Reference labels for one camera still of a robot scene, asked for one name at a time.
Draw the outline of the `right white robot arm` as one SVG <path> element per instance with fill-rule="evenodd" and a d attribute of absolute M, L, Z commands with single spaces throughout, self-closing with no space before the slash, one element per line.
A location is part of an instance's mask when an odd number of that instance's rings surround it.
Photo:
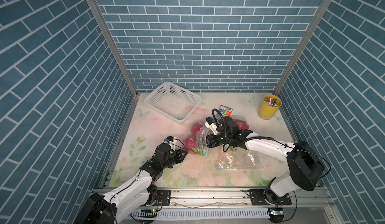
<path fill-rule="evenodd" d="M 231 117 L 221 120 L 208 117 L 205 126 L 211 130 L 206 137 L 209 148 L 222 145 L 256 151 L 271 156 L 284 163 L 286 172 L 274 177 L 263 191 L 265 202 L 275 205 L 282 197 L 297 189 L 313 191 L 322 178 L 325 165 L 321 156 L 314 153 L 305 141 L 297 143 L 280 142 L 272 137 L 261 136 L 249 129 L 240 130 Z"/>

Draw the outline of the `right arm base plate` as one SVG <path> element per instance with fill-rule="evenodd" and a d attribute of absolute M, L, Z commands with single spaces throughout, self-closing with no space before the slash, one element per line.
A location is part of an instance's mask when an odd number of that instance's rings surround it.
<path fill-rule="evenodd" d="M 271 191 L 266 191 L 263 189 L 251 189 L 246 191 L 246 195 L 250 198 L 253 206 L 276 206 L 283 205 L 289 206 L 292 205 L 292 201 L 288 194 L 279 197 Z"/>

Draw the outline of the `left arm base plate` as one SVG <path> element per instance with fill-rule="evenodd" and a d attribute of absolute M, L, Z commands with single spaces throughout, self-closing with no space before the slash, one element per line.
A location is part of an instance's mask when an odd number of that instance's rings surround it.
<path fill-rule="evenodd" d="M 171 190 L 157 190 L 156 193 L 150 193 L 145 206 L 155 206 L 156 204 L 168 207 L 170 205 Z"/>

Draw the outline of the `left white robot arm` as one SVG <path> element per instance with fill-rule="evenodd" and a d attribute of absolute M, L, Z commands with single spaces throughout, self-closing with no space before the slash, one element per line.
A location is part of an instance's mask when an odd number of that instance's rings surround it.
<path fill-rule="evenodd" d="M 174 150 L 168 143 L 160 144 L 130 180 L 105 194 L 91 195 L 74 223 L 118 224 L 140 206 L 153 204 L 157 193 L 154 183 L 164 169 L 182 163 L 187 154 L 185 149 Z"/>

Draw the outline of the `pink dragon fruit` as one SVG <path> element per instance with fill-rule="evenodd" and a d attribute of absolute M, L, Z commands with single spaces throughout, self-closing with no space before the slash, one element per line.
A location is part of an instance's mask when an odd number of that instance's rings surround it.
<path fill-rule="evenodd" d="M 188 135 L 183 140 L 186 150 L 189 152 L 197 152 L 197 149 L 199 148 L 199 142 L 197 142 L 197 137 L 194 134 Z"/>
<path fill-rule="evenodd" d="M 200 129 L 203 128 L 204 125 L 203 124 L 200 124 L 200 123 L 195 123 L 192 127 L 191 127 L 191 132 L 193 135 L 197 136 L 200 132 Z"/>

